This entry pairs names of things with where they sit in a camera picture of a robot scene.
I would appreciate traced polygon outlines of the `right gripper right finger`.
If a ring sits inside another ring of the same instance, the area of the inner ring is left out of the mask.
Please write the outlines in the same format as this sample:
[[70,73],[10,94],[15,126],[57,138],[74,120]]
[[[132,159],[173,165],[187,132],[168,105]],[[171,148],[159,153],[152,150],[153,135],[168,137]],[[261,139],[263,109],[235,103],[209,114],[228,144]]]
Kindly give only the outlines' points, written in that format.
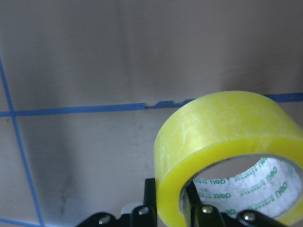
[[225,227],[219,210],[201,202],[194,184],[184,190],[184,219],[187,227]]

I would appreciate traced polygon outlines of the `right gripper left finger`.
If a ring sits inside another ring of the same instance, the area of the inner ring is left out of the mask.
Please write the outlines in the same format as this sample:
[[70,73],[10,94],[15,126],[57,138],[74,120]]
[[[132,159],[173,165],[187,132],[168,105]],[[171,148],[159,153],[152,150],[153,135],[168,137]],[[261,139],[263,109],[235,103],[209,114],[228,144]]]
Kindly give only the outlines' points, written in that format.
[[156,227],[157,225],[156,183],[154,178],[147,178],[144,181],[143,204],[133,209],[130,226]]

